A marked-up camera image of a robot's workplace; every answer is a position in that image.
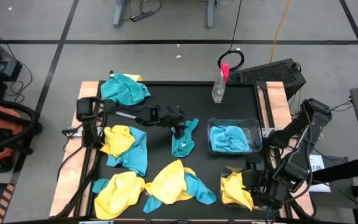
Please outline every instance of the wooden board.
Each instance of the wooden board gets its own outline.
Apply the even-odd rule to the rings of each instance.
[[[99,82],[83,82],[81,84],[80,94],[78,95],[78,98],[86,97],[86,96],[96,96],[98,94],[98,85]],[[73,122],[71,123],[71,126],[77,127],[80,124],[81,123],[75,118],[75,111],[74,111],[74,118],[73,118]],[[80,146],[81,146],[81,138],[73,138],[69,140],[62,161],[64,161]],[[52,207],[50,209],[50,214],[49,214],[50,216],[58,214],[70,201],[75,191],[77,190],[80,183],[81,170],[84,163],[84,158],[85,158],[85,149],[82,149],[80,152],[75,154],[70,160],[68,160],[66,164],[63,166],[62,170],[60,171],[59,180],[56,185],[55,196],[53,197]],[[87,193],[84,194],[83,199],[84,197],[86,198],[88,197],[89,190],[85,190],[85,192]],[[80,215],[84,215],[84,214],[85,214],[85,210],[81,209]]]
[[[81,84],[80,94],[78,97],[81,98],[85,96],[96,96],[98,92],[98,83],[99,82],[83,82]],[[270,107],[272,109],[272,115],[273,115],[273,121],[275,127],[278,129],[282,129],[291,122],[290,109],[288,107],[287,97],[284,92],[283,83],[268,82],[267,93],[270,101]],[[265,125],[270,126],[269,120],[267,119],[267,110],[265,107],[265,100],[262,90],[259,90],[259,98],[260,98],[260,104],[262,107],[262,116],[264,118]],[[78,122],[74,117],[72,126],[77,127],[78,125],[80,125],[80,122]],[[80,138],[70,140],[67,144],[66,153],[64,155],[63,160],[66,157],[68,157],[72,152],[77,150],[80,146],[81,146]],[[73,156],[62,168],[62,171],[60,172],[60,178],[56,186],[56,191],[52,202],[50,216],[56,215],[58,212],[60,212],[64,208],[64,206],[68,203],[68,201],[71,199],[75,191],[77,190],[78,184],[80,182],[81,170],[82,170],[84,158],[85,158],[85,150],[81,150],[78,154]],[[94,159],[94,153],[90,157],[88,170],[93,163],[93,159]],[[303,184],[303,186],[298,192],[301,192],[303,189],[305,189],[305,187],[306,184]],[[83,198],[82,198],[83,206],[81,206],[80,215],[85,215],[86,213],[85,208],[89,196],[88,192],[89,192],[89,186],[88,189],[86,189],[83,194]],[[303,207],[303,209],[307,214],[311,215],[313,213],[313,207],[311,205],[309,193],[304,194],[304,196],[298,198],[296,201],[299,203],[299,205]],[[282,217],[285,216],[285,212],[283,212],[283,209],[281,209],[280,214]]]

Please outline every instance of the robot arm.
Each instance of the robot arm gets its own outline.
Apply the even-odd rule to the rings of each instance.
[[[102,103],[104,108],[99,113],[93,112],[93,104]],[[105,114],[115,114],[127,119],[132,119],[136,123],[143,126],[160,126],[164,128],[174,128],[174,137],[179,139],[183,137],[185,133],[185,116],[182,110],[174,110],[170,106],[166,108],[160,107],[159,105],[152,108],[142,108],[142,111],[149,110],[148,118],[141,118],[134,114],[126,113],[122,108],[128,108],[122,106],[118,101],[114,100],[100,100],[95,97],[84,97],[77,100],[76,118],[83,124],[83,145],[85,147],[98,147],[98,131],[96,124],[93,122],[96,118],[101,117]]]
[[[296,119],[281,131],[272,131],[265,142],[265,150],[271,147],[285,149],[290,139],[302,132],[293,151],[285,155],[276,168],[270,168],[261,176],[263,192],[256,190],[256,197],[266,206],[277,210],[286,202],[288,193],[295,193],[309,176],[309,155],[323,128],[331,121],[329,107],[317,100],[305,100]]]

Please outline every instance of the plastic bin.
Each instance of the plastic bin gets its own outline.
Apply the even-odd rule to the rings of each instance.
[[[209,134],[213,126],[237,126],[242,129],[244,132],[250,151],[249,152],[216,152],[212,150],[211,141],[209,140]],[[216,119],[211,118],[208,120],[207,124],[207,135],[208,135],[208,145],[209,152],[211,154],[249,154],[253,152],[259,152],[262,149],[262,133],[260,131],[260,126],[258,120],[251,119]]]

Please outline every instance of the pink spray nozzle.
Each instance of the pink spray nozzle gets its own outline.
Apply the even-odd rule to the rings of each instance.
[[[223,73],[223,82],[226,83],[227,79],[229,78],[229,64],[227,62],[223,62],[221,65],[221,71]]]

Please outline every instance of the orange vacuum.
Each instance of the orange vacuum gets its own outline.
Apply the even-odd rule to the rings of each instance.
[[[25,113],[29,119],[21,118]],[[0,101],[0,172],[12,169],[14,151],[32,154],[32,149],[26,147],[26,141],[40,133],[42,125],[32,109],[8,101]]]

